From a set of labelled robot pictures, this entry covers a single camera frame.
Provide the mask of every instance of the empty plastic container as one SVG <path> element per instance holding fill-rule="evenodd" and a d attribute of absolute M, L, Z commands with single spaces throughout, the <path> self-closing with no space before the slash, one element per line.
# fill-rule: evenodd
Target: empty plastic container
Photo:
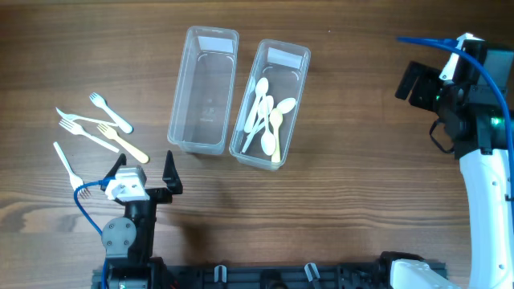
<path fill-rule="evenodd" d="M 192 26 L 177 79 L 168 140 L 190 153 L 221 154 L 234 90 L 239 35 Z"/>

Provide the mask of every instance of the white plastic fork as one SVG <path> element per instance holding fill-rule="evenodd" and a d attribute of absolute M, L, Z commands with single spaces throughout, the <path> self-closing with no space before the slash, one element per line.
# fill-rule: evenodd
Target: white plastic fork
<path fill-rule="evenodd" d="M 95 120 L 95 119 L 92 119 L 92 118 L 89 118 L 89 117 L 84 117 L 84 116 L 77 116 L 77 115 L 74 115 L 74 114 L 71 114 L 71 113 L 61 112 L 61 110 L 58 109 L 58 108 L 55 108 L 55 109 L 57 110 L 57 113 L 59 113 L 59 115 L 62 116 L 66 120 L 71 120 L 71 121 L 73 121 L 73 120 L 86 120 L 86 121 L 94 122 L 94 123 L 97 123 L 97 124 L 106 124 L 106 125 L 110 125 L 110 126 L 118 126 L 118 124 L 111 123 L 111 122 L 108 122 L 108 121 Z"/>
<path fill-rule="evenodd" d="M 57 155 L 59 156 L 59 158 L 63 162 L 64 168 L 66 168 L 67 173 L 70 175 L 71 187 L 75 191 L 78 187 L 83 185 L 84 182 L 82 181 L 82 179 L 79 176 L 77 176 L 75 173 L 73 173 L 73 170 L 71 169 L 70 163 L 67 162 L 66 156 L 64 156 L 63 150 L 61 149 L 61 147 L 59 146 L 57 141 L 54 142 L 54 148 L 55 148 L 55 151 L 57 151 Z M 79 191 L 79 195 L 82 198 L 88 198 L 88 197 L 91 196 L 91 192 L 89 192 L 88 188 L 85 188 L 85 189 L 81 189 Z"/>
<path fill-rule="evenodd" d="M 105 141 L 99 139 L 98 137 L 92 136 L 91 134 L 87 133 L 84 130 L 84 128 L 82 128 L 82 125 L 77 124 L 73 121 L 62 119 L 59 122 L 59 125 L 62 126 L 64 129 L 66 129 L 67 131 L 71 132 L 72 134 L 74 134 L 76 136 L 78 136 L 78 135 L 85 136 L 88 139 L 95 141 L 98 145 L 101 145 L 106 149 L 112 150 L 114 153 L 118 153 L 120 151 L 115 146 L 112 146 L 111 144 L 106 143 Z"/>
<path fill-rule="evenodd" d="M 118 116 L 109 106 L 107 106 L 107 103 L 105 102 L 102 96 L 100 96 L 96 92 L 93 92 L 89 96 L 89 99 L 91 100 L 91 102 L 93 102 L 95 106 L 97 106 L 98 108 L 102 108 L 112 118 L 112 120 L 114 120 L 114 122 L 118 124 L 118 126 L 124 133 L 132 132 L 132 125 L 130 125 L 126 120 Z"/>

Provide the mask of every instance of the plastic utensil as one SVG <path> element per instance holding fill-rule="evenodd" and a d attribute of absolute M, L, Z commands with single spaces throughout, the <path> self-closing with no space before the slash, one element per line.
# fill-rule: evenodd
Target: plastic utensil
<path fill-rule="evenodd" d="M 84 130 L 82 125 L 74 123 L 73 121 L 62 119 L 59 122 L 59 125 L 62 126 L 64 129 L 66 129 L 67 131 L 71 132 L 72 134 L 74 134 L 76 136 L 78 136 L 78 135 L 85 136 L 88 139 L 96 142 L 98 145 L 101 145 L 106 149 L 112 150 L 114 153 L 118 153 L 120 151 L 118 148 L 106 143 L 105 141 L 99 139 L 98 137 L 90 135 L 89 133 L 87 133 Z"/>
<path fill-rule="evenodd" d="M 118 126 L 124 133 L 132 132 L 132 125 L 130 125 L 127 121 L 118 116 L 109 106 L 107 106 L 107 103 L 105 102 L 102 96 L 100 96 L 96 92 L 93 92 L 89 96 L 89 99 L 91 100 L 91 102 L 93 102 L 95 106 L 97 106 L 98 108 L 102 108 L 112 118 L 112 120 L 114 120 L 114 122 L 118 124 Z"/>
<path fill-rule="evenodd" d="M 270 113 L 270 124 L 273 126 L 273 136 L 275 136 L 275 151 L 271 155 L 272 162 L 280 162 L 280 143 L 279 143 L 279 127 L 282 124 L 282 112 L 278 108 L 274 108 Z"/>
<path fill-rule="evenodd" d="M 263 147 L 264 153 L 266 153 L 268 156 L 272 155 L 275 152 L 275 137 L 270 132 L 270 125 L 269 125 L 269 114 L 270 111 L 267 107 L 267 105 L 264 105 L 264 133 L 263 136 L 260 138 L 260 145 Z"/>
<path fill-rule="evenodd" d="M 60 109 L 58 108 L 55 108 L 57 109 L 57 113 L 59 113 L 65 120 L 86 120 L 86 121 L 91 121 L 91 122 L 94 122 L 94 123 L 97 123 L 97 124 L 106 124 L 106 125 L 110 125 L 110 126 L 118 126 L 118 124 L 115 124 L 115 123 L 111 123 L 111 122 L 108 122 L 108 121 L 103 121 L 103 120 L 95 120 L 95 119 L 92 119 L 92 118 L 89 118 L 89 117 L 83 117 L 83 116 L 77 116 L 77 115 L 74 115 L 74 114 L 68 114 L 68 113 L 64 113 L 64 112 L 61 112 Z"/>
<path fill-rule="evenodd" d="M 114 130 L 114 128 L 111 128 L 105 124 L 98 124 L 97 128 L 109 140 L 117 141 L 118 144 L 124 147 L 131 155 L 133 155 L 136 158 L 136 160 L 140 161 L 143 164 L 146 164 L 149 161 L 150 158 L 145 153 L 143 153 L 141 150 L 137 149 L 133 145 L 129 144 L 126 140 L 118 136 L 118 132 Z"/>
<path fill-rule="evenodd" d="M 273 109 L 273 96 L 266 96 L 267 100 L 267 108 L 268 111 L 271 111 Z M 254 128 L 251 130 L 250 134 L 247 136 L 247 141 L 244 143 L 242 153 L 245 153 L 248 149 L 248 146 L 250 146 L 251 140 L 253 140 L 254 135 L 259 132 L 261 129 L 264 128 L 264 122 L 262 121 L 264 119 L 264 107 L 262 107 L 263 102 L 261 101 L 259 103 L 259 110 L 258 112 L 258 120 L 255 123 Z"/>
<path fill-rule="evenodd" d="M 248 113 L 247 122 L 244 124 L 244 132 L 249 133 L 253 129 L 259 101 L 262 96 L 266 95 L 268 88 L 269 83 L 266 77 L 259 79 L 257 85 L 255 85 L 255 100 L 254 104 L 251 106 L 250 113 Z"/>
<path fill-rule="evenodd" d="M 282 100 L 276 107 L 282 112 L 282 114 L 286 114 L 290 112 L 296 105 L 296 100 L 292 97 Z"/>
<path fill-rule="evenodd" d="M 59 146 L 57 141 L 54 142 L 54 148 L 55 148 L 55 151 L 57 151 L 57 155 L 63 162 L 64 168 L 66 168 L 67 173 L 70 175 L 71 187 L 73 188 L 73 190 L 76 190 L 78 187 L 80 187 L 81 185 L 84 184 L 84 181 L 82 181 L 82 179 L 79 176 L 77 176 L 75 173 L 73 173 L 70 163 L 67 162 L 67 158 L 66 158 L 66 156 L 64 156 L 63 150 L 61 149 L 61 147 Z M 91 196 L 91 192 L 89 192 L 88 188 L 85 188 L 85 189 L 82 189 L 79 191 L 79 195 L 82 198 L 88 198 Z"/>

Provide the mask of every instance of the white label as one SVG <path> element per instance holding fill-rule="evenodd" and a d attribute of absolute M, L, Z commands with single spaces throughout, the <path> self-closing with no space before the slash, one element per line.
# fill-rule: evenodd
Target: white label
<path fill-rule="evenodd" d="M 218 39 L 214 37 L 198 36 L 200 50 L 202 51 L 220 51 L 226 53 L 234 53 L 232 40 Z"/>
<path fill-rule="evenodd" d="M 300 65 L 302 64 L 302 57 L 292 53 L 280 51 L 275 48 L 270 48 L 267 50 L 267 61 L 269 63 L 276 63 L 287 67 L 300 69 Z"/>

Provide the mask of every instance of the plastic spoon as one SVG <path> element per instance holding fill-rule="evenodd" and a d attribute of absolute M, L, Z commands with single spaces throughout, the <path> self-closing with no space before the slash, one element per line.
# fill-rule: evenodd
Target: plastic spoon
<path fill-rule="evenodd" d="M 270 113 L 270 124 L 273 126 L 273 135 L 275 136 L 275 151 L 271 155 L 272 162 L 280 162 L 280 143 L 279 143 L 279 127 L 282 124 L 282 112 L 275 108 Z"/>
<path fill-rule="evenodd" d="M 266 96 L 266 100 L 268 111 L 271 111 L 273 109 L 273 96 Z M 257 119 L 257 122 L 255 123 L 255 126 L 251 130 L 250 134 L 248 134 L 247 141 L 244 143 L 241 153 L 245 153 L 247 151 L 248 146 L 250 146 L 251 140 L 253 140 L 254 138 L 254 135 L 264 128 L 264 122 L 262 122 L 262 120 L 264 119 L 264 107 L 262 101 L 259 103 L 259 110 L 257 111 L 257 113 L 259 118 Z"/>
<path fill-rule="evenodd" d="M 264 153 L 266 153 L 268 156 L 272 155 L 275 152 L 275 137 L 270 132 L 270 125 L 269 125 L 269 119 L 268 119 L 268 107 L 267 105 L 264 105 L 264 134 L 263 137 L 260 138 L 260 145 L 263 147 Z"/>
<path fill-rule="evenodd" d="M 251 106 L 250 113 L 248 113 L 247 122 L 244 124 L 244 132 L 249 133 L 254 127 L 255 115 L 257 114 L 257 108 L 259 107 L 259 101 L 262 96 L 266 95 L 269 83 L 266 77 L 259 79 L 257 85 L 255 85 L 255 100 Z"/>
<path fill-rule="evenodd" d="M 286 114 L 290 112 L 296 105 L 296 100 L 292 97 L 282 100 L 276 107 L 282 112 L 282 114 Z"/>

